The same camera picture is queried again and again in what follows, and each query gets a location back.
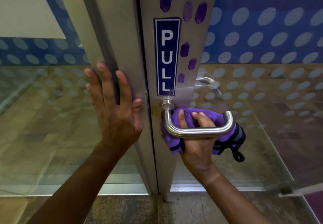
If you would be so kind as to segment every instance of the blue sign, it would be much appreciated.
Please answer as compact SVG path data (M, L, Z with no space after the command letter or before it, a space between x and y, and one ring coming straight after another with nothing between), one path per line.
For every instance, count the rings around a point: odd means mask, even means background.
M157 96L174 96L181 19L154 19Z

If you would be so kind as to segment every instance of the hand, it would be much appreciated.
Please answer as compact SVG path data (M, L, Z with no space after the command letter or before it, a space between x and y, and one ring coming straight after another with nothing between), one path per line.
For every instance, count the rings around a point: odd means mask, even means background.
M139 139L143 129L140 118L142 100L132 101L126 76L116 71L120 87L120 105L117 105L109 69L104 63L98 63L97 67L102 84L91 69L85 69L85 73L90 82L86 87L98 116L102 142L125 153Z
M197 120L201 127L215 127L215 124L204 113L192 112L191 116ZM188 128L184 111L178 113L180 128ZM184 139L185 151L180 152L184 165L203 186L221 175L212 162L212 150L217 138Z

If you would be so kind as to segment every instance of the purple cloth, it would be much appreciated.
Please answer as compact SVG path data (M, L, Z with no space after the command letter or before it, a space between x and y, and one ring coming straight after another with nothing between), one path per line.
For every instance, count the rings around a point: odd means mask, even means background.
M172 120L174 125L176 125L177 127L179 127L179 123L178 123L178 112L180 110L184 110L184 116L185 116L185 120L187 123L187 126L189 128L198 128L200 127L200 125L198 124L198 122L191 116L192 112L203 112L206 116L208 116L216 126L223 126L224 125L224 118L221 114L216 113L216 112L212 112L209 110L205 110L205 109L197 109L197 108L177 108L173 115L172 115ZM219 137L217 140L220 142L225 142L227 141L235 132L236 130L236 124L234 126L234 128L232 129L232 131L224 136ZM176 137L174 135L171 135L166 128L164 127L163 121L161 122L161 131L162 131L162 137L164 138L167 146L169 148L175 147L180 143L180 138ZM180 151L182 150L181 147L179 147L178 149L172 151L172 154L178 154ZM216 155L220 152L220 150L213 150L213 154Z

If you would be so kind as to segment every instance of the person's right hand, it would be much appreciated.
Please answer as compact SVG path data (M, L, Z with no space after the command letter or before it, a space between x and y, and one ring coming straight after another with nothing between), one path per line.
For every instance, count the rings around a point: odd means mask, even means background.
M215 124L204 113L192 112L191 116L201 127L215 127ZM184 111L178 113L180 128L188 128ZM184 165L203 186L221 175L212 162L212 150L217 138L184 139L185 151L180 152Z

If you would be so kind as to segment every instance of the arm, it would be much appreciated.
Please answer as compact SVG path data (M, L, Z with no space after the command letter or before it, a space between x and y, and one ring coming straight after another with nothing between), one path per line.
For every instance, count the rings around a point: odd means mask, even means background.
M27 224L83 224L105 180L123 154L141 134L141 99L132 102L125 75L117 71L120 105L116 104L112 77L105 64L98 64L102 79L90 69L85 72L92 104L98 116L102 140L79 169L46 201Z
M204 113L193 112L191 116L201 127L215 127ZM179 126L187 128L184 112L178 115ZM219 171L212 162L213 144L211 139L184 139L182 160L192 175L204 186L230 224L270 223Z

